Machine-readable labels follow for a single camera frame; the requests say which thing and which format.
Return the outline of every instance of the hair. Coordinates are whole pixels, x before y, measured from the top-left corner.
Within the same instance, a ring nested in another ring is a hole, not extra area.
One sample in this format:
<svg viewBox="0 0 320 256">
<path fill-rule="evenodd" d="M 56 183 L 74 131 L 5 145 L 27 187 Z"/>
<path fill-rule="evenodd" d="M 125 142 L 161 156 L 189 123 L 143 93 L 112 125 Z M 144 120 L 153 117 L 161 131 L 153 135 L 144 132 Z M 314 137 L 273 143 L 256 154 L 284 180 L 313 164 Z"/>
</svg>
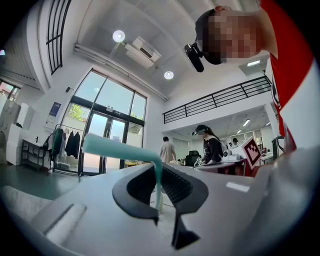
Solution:
<svg viewBox="0 0 320 256">
<path fill-rule="evenodd" d="M 211 135 L 211 136 L 214 136 L 214 137 L 216 137 L 217 138 L 217 140 L 218 141 L 220 141 L 220 139 L 218 138 L 218 136 L 216 136 L 215 134 L 214 134 L 214 132 L 211 130 L 211 128 L 210 127 L 206 127 L 206 131 L 205 131 L 205 133 L 206 134 L 209 134 L 209 135 Z"/>
</svg>

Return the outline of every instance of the black coat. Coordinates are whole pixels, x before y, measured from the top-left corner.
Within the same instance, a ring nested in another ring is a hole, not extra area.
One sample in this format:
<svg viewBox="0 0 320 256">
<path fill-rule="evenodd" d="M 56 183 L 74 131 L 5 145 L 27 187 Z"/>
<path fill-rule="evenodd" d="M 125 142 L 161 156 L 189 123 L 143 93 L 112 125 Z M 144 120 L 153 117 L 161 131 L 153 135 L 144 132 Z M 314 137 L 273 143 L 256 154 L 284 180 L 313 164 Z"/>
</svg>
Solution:
<svg viewBox="0 0 320 256">
<path fill-rule="evenodd" d="M 80 134 L 77 132 L 75 135 L 73 131 L 70 133 L 68 142 L 66 143 L 65 152 L 67 156 L 74 156 L 78 158 L 80 147 Z"/>
<path fill-rule="evenodd" d="M 69 135 L 68 141 L 66 143 L 64 151 L 66 152 L 67 156 L 70 156 L 69 151 L 72 144 L 72 140 L 74 139 L 74 132 L 72 131 Z"/>
</svg>

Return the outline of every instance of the white ceiling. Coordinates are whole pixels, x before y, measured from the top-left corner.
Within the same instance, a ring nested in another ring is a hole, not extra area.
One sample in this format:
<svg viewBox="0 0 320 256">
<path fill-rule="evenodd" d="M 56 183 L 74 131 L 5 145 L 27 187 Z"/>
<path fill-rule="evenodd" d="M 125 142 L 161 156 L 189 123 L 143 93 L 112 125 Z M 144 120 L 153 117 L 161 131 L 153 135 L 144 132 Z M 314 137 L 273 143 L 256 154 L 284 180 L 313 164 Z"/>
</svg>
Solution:
<svg viewBox="0 0 320 256">
<path fill-rule="evenodd" d="M 254 66 L 247 66 L 247 63 L 242 64 L 239 66 L 239 69 L 246 75 L 249 76 L 251 74 L 262 72 L 263 70 L 266 70 L 267 68 L 267 61 L 270 58 L 270 55 L 266 56 L 259 56 L 257 58 L 250 59 L 250 62 L 260 61 L 259 64 L 256 64 Z"/>
<path fill-rule="evenodd" d="M 235 10 L 242 6 L 238 0 L 223 2 Z M 185 55 L 184 46 L 196 38 L 195 21 L 214 6 L 211 0 L 92 0 L 78 43 L 112 58 L 159 91 L 168 92 L 183 74 L 196 72 Z M 116 30 L 124 31 L 125 42 L 129 44 L 140 36 L 161 54 L 160 59 L 145 69 L 126 56 L 124 45 L 114 51 L 116 43 L 112 34 Z M 164 78 L 166 71 L 174 72 L 172 80 Z"/>
<path fill-rule="evenodd" d="M 250 122 L 246 126 L 243 126 L 248 119 L 250 119 Z M 260 129 L 267 123 L 269 123 L 269 118 L 265 108 L 263 106 L 259 106 L 201 124 L 210 127 L 216 136 L 224 138 L 227 136 L 236 135 L 239 130 L 241 130 L 240 134 L 243 134 L 245 132 Z M 174 137 L 178 134 L 189 141 L 197 140 L 199 138 L 198 136 L 192 136 L 192 132 L 196 129 L 197 125 L 190 125 L 173 130 L 171 131 L 171 135 Z"/>
</svg>

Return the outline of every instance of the balcony railing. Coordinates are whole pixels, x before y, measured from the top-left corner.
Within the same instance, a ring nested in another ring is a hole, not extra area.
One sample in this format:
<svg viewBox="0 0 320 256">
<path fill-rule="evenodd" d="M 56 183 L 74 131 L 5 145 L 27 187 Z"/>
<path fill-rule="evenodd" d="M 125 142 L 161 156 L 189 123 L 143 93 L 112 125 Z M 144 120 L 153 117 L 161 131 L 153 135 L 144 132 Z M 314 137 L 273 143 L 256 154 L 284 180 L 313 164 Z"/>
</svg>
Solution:
<svg viewBox="0 0 320 256">
<path fill-rule="evenodd" d="M 52 0 L 46 45 L 51 75 L 62 67 L 62 39 L 71 0 Z"/>
<path fill-rule="evenodd" d="M 258 77 L 234 86 L 216 91 L 163 113 L 164 123 L 170 123 L 208 110 L 244 100 L 271 91 L 270 80 Z"/>
</svg>

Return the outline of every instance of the dark floor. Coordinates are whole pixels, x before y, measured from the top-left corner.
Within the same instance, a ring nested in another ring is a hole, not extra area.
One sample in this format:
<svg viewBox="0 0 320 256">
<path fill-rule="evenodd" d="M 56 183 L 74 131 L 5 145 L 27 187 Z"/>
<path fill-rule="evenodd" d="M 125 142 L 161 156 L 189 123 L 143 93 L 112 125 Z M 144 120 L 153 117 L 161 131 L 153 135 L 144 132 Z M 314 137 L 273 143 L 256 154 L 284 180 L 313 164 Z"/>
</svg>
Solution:
<svg viewBox="0 0 320 256">
<path fill-rule="evenodd" d="M 89 179 L 82 177 L 81 182 Z M 36 172 L 21 166 L 0 166 L 0 188 L 12 186 L 36 197 L 55 200 L 79 184 L 79 177 L 58 172 Z"/>
</svg>

